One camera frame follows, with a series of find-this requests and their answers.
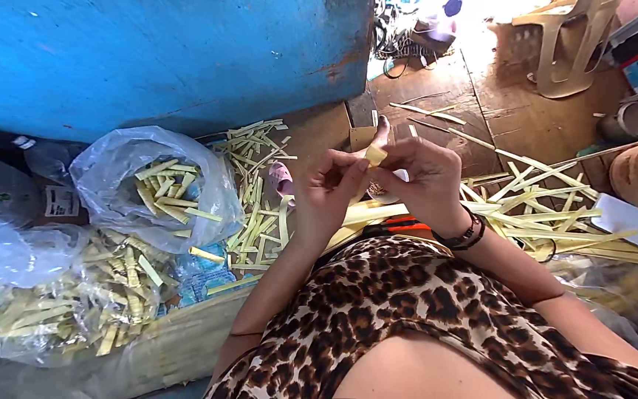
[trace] sticker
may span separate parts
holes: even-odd
[[[80,200],[77,193],[68,187],[47,185],[46,212],[44,216],[78,216]]]

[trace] white paper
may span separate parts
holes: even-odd
[[[619,233],[638,229],[638,208],[632,204],[601,194],[595,208],[602,210],[602,216],[593,217],[590,221],[602,230]],[[638,234],[625,237],[625,240],[638,246]]]
[[[47,185],[46,212],[44,216],[78,216],[80,200],[77,193],[68,187]]]

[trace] foot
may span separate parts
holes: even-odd
[[[371,144],[375,145],[379,148],[388,144],[388,133],[391,131],[391,123],[388,122],[388,118],[381,115],[378,118],[378,127],[376,129],[376,134],[373,136],[373,140],[371,140]],[[352,153],[356,155],[358,158],[364,158],[366,156],[366,149],[362,149],[360,151],[356,151]]]

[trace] plastic chair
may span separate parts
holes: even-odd
[[[543,27],[543,44],[536,73],[538,92],[554,99],[574,95],[588,89],[595,75],[595,68],[587,71],[588,63],[599,42],[605,41],[610,33],[612,19],[620,0],[561,0],[554,1],[531,13],[514,18],[513,25],[536,24]],[[573,6],[568,12],[559,12],[562,7]],[[573,62],[573,67],[566,79],[554,81],[553,61],[555,46],[560,28],[565,21],[581,15],[587,15],[588,25],[580,42],[580,48]],[[602,58],[600,50],[597,63]]]

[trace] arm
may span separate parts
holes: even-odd
[[[328,150],[295,182],[297,229],[240,308],[220,349],[209,386],[235,360],[255,348],[270,319],[304,285],[314,262],[339,230],[368,161]]]
[[[402,140],[384,147],[384,168],[371,171],[388,191],[397,194],[413,216],[445,238],[463,234],[471,226],[459,204],[462,162],[456,153],[423,140]],[[409,183],[389,170],[405,168]],[[638,351],[607,329],[579,299],[564,295],[558,280],[541,264],[487,229],[470,249],[455,255],[488,270],[531,306],[580,352],[614,358],[638,368]]]

